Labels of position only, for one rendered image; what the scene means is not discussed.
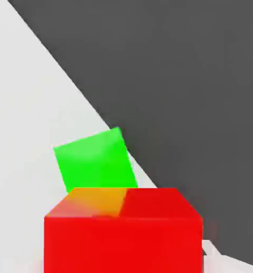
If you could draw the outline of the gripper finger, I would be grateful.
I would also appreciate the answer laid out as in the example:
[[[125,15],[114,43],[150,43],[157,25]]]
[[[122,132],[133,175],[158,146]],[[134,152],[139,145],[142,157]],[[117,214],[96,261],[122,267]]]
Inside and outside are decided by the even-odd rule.
[[[222,255],[210,240],[202,241],[203,273],[253,273],[253,265]]]

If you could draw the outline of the small red cube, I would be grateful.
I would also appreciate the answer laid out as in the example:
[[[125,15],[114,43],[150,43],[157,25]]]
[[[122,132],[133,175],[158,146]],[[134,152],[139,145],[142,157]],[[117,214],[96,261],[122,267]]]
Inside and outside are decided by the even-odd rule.
[[[76,188],[44,218],[44,273],[202,273],[202,237],[175,188]]]

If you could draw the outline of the small green cube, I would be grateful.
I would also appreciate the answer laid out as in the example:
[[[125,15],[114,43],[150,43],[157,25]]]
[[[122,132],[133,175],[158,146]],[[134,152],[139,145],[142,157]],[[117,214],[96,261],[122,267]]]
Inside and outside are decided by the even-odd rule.
[[[53,148],[67,192],[74,188],[136,188],[120,128]]]

